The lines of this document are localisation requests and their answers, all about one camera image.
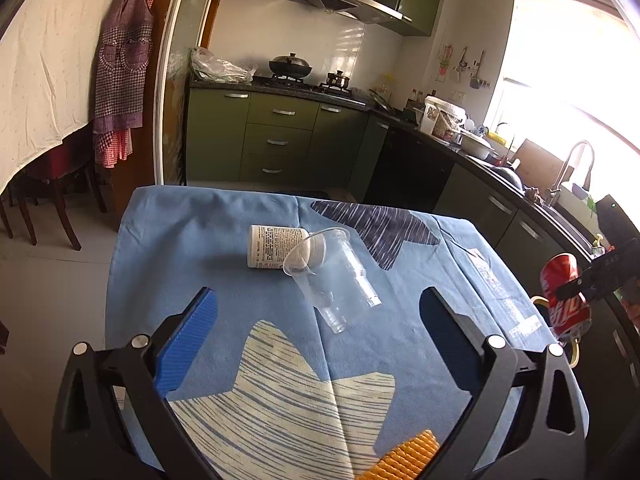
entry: kitchen cabinet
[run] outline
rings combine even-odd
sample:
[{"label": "kitchen cabinet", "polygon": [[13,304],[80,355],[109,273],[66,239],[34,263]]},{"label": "kitchen cabinet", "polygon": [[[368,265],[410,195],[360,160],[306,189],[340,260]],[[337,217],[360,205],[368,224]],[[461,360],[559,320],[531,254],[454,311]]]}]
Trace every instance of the kitchen cabinet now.
[{"label": "kitchen cabinet", "polygon": [[364,202],[430,213],[453,168],[427,140],[389,128]]},{"label": "kitchen cabinet", "polygon": [[347,186],[366,123],[366,112],[320,104],[308,154],[310,186]]},{"label": "kitchen cabinet", "polygon": [[367,193],[388,130],[388,122],[374,115],[369,117],[367,127],[362,136],[362,142],[360,143],[360,150],[353,165],[353,171],[351,171],[349,185],[347,186],[349,192],[358,202],[362,202]]},{"label": "kitchen cabinet", "polygon": [[495,252],[531,297],[544,296],[540,271],[551,258],[564,253],[564,250],[533,220],[518,211],[496,245]]},{"label": "kitchen cabinet", "polygon": [[299,184],[305,159],[294,156],[242,154],[240,180],[265,184]]},{"label": "kitchen cabinet", "polygon": [[311,142],[310,130],[247,124],[242,152],[251,155],[306,157],[309,142]]},{"label": "kitchen cabinet", "polygon": [[191,89],[187,180],[238,180],[249,100],[249,92]]},{"label": "kitchen cabinet", "polygon": [[469,220],[492,247],[500,241],[516,207],[478,177],[455,165],[433,213]]},{"label": "kitchen cabinet", "polygon": [[297,97],[252,92],[246,121],[312,130],[318,114],[318,102]]},{"label": "kitchen cabinet", "polygon": [[398,11],[402,20],[382,23],[403,36],[430,36],[440,0],[400,0]]},{"label": "kitchen cabinet", "polygon": [[640,410],[640,364],[606,301],[591,307],[574,374],[589,410],[587,457],[597,465]]}]

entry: clear plastic cup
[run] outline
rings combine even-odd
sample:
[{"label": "clear plastic cup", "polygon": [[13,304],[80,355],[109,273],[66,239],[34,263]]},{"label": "clear plastic cup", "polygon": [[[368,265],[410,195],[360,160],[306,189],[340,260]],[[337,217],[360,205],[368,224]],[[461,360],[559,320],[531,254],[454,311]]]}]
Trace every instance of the clear plastic cup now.
[{"label": "clear plastic cup", "polygon": [[282,269],[335,333],[381,303],[341,227],[310,234],[287,254]]}]

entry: black device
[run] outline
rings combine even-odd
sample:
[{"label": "black device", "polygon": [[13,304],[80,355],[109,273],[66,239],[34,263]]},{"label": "black device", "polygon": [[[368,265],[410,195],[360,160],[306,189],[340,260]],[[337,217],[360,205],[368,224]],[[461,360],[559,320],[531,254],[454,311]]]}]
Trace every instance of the black device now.
[{"label": "black device", "polygon": [[[152,336],[136,336],[122,348],[96,352],[87,343],[76,345],[54,416],[51,469],[55,480],[221,478],[187,436],[162,394],[167,383],[170,389],[177,388],[185,373],[181,358],[167,361],[166,348],[193,321],[203,298],[210,294],[210,289],[203,288],[183,313],[165,319]],[[438,310],[440,319],[432,322]],[[542,352],[532,352],[513,349],[500,335],[485,337],[469,317],[454,313],[434,288],[423,292],[420,316],[445,361],[452,350],[466,352],[466,364],[479,373],[481,386],[418,480],[582,480],[585,444],[578,390],[560,346],[552,344]],[[451,338],[442,337],[447,323],[450,334],[458,332],[454,346]],[[198,327],[192,325],[190,333]],[[203,340],[196,343],[198,348]],[[177,374],[170,369],[172,362],[179,368]],[[138,457],[113,386],[126,387],[164,471]],[[474,471],[511,388],[519,386],[523,387],[520,405],[498,458]]]},{"label": "black device", "polygon": [[570,282],[558,287],[556,298],[568,300],[582,293],[587,302],[605,298],[621,289],[622,298],[640,303],[640,232],[611,195],[596,204],[598,225],[614,246]]}]

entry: kitchen sink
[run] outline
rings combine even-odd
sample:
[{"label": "kitchen sink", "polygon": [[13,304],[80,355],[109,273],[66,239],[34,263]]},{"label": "kitchen sink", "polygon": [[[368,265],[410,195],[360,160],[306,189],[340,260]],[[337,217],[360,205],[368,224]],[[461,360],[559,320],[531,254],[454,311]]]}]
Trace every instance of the kitchen sink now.
[{"label": "kitchen sink", "polygon": [[588,254],[591,254],[591,244],[586,240],[584,236],[582,236],[581,232],[578,231],[571,223],[564,218],[558,211],[553,209],[551,206],[542,205],[540,209],[544,211],[546,214],[551,216],[551,218],[557,223],[560,224],[560,227],[564,229],[567,234],[573,238],[580,247],[582,247]]}]

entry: gas stove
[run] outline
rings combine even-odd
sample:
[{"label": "gas stove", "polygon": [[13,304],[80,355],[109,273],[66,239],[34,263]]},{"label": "gas stove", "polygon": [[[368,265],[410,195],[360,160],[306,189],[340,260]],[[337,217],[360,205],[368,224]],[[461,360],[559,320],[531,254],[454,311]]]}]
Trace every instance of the gas stove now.
[{"label": "gas stove", "polygon": [[264,86],[272,86],[278,88],[291,88],[303,92],[311,92],[315,94],[325,94],[331,97],[344,100],[361,106],[366,106],[367,101],[357,95],[358,91],[351,88],[339,88],[320,83],[318,86],[305,83],[302,79],[294,79],[285,76],[261,77],[254,76],[254,82]]}]

